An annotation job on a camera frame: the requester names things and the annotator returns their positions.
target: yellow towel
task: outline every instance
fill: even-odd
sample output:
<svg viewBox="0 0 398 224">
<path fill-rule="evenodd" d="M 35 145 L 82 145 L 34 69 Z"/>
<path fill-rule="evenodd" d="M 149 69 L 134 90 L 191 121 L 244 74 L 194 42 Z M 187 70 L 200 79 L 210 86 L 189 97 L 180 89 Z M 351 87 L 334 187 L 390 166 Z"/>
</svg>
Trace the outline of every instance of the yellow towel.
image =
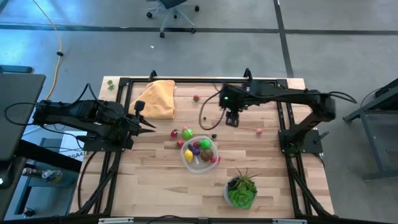
<svg viewBox="0 0 398 224">
<path fill-rule="evenodd" d="M 134 105 L 137 100 L 145 102 L 141 115 L 152 119 L 174 118 L 174 81 L 159 80 L 148 84 L 144 92 L 130 104 L 129 113 L 135 114 Z"/>
</svg>

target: gray concrete floor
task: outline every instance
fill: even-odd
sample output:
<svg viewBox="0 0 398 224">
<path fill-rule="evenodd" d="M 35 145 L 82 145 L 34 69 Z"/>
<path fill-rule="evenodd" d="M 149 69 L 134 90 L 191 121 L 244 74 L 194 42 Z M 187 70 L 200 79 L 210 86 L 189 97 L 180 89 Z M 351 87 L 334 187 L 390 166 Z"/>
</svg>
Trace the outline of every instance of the gray concrete floor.
<svg viewBox="0 0 398 224">
<path fill-rule="evenodd" d="M 153 4 L 144 0 L 38 0 L 56 24 L 160 27 L 164 16 L 145 16 Z M 272 0 L 192 0 L 183 11 L 199 28 L 277 29 Z M 398 3 L 393 0 L 280 0 L 286 29 L 398 30 Z M 47 24 L 31 1 L 9 0 L 0 25 Z M 170 27 L 188 27 L 178 18 Z M 286 77 L 279 34 L 186 32 L 60 32 L 63 58 L 55 101 L 71 101 L 90 82 L 99 92 L 105 75 L 240 77 L 246 67 L 256 77 Z M 397 78 L 398 36 L 287 35 L 294 77 L 320 91 L 344 91 L 357 100 Z M 47 76 L 40 98 L 50 90 L 58 42 L 53 31 L 0 29 L 0 64 L 28 65 Z M 342 117 L 358 105 L 337 100 L 338 117 L 319 125 L 326 175 L 335 213 L 344 218 L 398 221 L 398 179 L 364 183 L 376 165 L 362 125 Z M 46 131 L 28 135 L 39 143 L 55 138 Z"/>
</svg>

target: purple eggplant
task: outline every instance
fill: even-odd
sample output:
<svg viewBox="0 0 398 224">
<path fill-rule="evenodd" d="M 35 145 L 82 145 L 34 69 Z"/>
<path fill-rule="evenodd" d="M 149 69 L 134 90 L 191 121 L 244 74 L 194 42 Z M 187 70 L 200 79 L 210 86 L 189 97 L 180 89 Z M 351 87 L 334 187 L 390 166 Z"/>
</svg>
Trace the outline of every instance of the purple eggplant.
<svg viewBox="0 0 398 224">
<path fill-rule="evenodd" d="M 188 149 L 192 152 L 192 154 L 194 154 L 195 156 L 200 154 L 200 150 L 193 147 L 191 144 L 188 145 Z"/>
</svg>

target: wooden tabletop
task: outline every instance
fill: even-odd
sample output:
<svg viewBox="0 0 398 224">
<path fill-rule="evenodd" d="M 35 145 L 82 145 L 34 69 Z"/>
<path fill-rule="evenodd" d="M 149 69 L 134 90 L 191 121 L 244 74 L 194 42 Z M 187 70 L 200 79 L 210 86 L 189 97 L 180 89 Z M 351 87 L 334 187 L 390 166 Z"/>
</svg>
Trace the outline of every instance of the wooden tabletop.
<svg viewBox="0 0 398 224">
<path fill-rule="evenodd" d="M 108 90 L 107 82 L 117 86 L 120 77 L 104 77 L 99 98 L 115 101 L 117 90 Z M 304 89 L 302 78 L 288 78 L 289 88 Z M 132 89 L 133 101 L 144 90 L 146 83 L 136 83 Z M 156 126 L 155 133 L 133 137 L 132 150 L 122 154 L 118 180 L 114 193 L 112 216 L 158 217 L 178 215 L 181 217 L 213 218 L 292 218 L 294 217 L 286 162 L 280 152 L 277 131 L 279 119 L 275 102 L 251 106 L 240 114 L 239 127 L 221 124 L 211 131 L 204 131 L 198 125 L 198 114 L 202 103 L 216 93 L 210 83 L 177 83 L 174 91 L 175 118 L 169 120 L 148 120 Z M 124 102 L 126 91 L 121 102 Z M 192 100 L 199 95 L 198 103 Z M 295 121 L 299 123 L 311 110 L 304 105 L 292 105 Z M 206 104 L 203 115 L 205 126 L 212 126 L 221 116 L 218 98 Z M 177 140 L 171 138 L 173 129 L 187 126 L 195 136 L 217 134 L 221 161 L 204 174 L 188 171 L 180 158 Z M 261 135 L 257 128 L 263 128 Z M 97 187 L 104 153 L 97 153 L 83 178 L 82 202 Z M 319 158 L 303 154 L 307 184 L 323 207 L 333 213 L 325 171 Z M 249 169 L 259 174 L 255 179 L 257 199 L 250 210 L 230 207 L 223 198 L 223 187 L 237 172 L 236 168 Z M 104 191 L 103 208 L 109 184 Z M 301 191 L 298 190 L 300 208 L 304 211 Z M 77 193 L 73 198 L 71 212 L 77 210 Z"/>
</svg>

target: potted plant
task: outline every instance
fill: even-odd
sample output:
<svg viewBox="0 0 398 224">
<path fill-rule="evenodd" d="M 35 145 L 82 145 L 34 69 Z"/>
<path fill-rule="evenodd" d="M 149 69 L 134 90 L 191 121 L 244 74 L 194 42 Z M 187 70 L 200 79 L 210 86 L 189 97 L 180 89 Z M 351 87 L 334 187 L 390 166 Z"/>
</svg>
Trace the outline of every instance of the potted plant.
<svg viewBox="0 0 398 224">
<path fill-rule="evenodd" d="M 228 204 L 235 208 L 250 209 L 257 195 L 256 183 L 252 180 L 257 175 L 246 173 L 242 175 L 242 172 L 236 168 L 239 175 L 233 177 L 224 187 L 224 198 Z"/>
</svg>

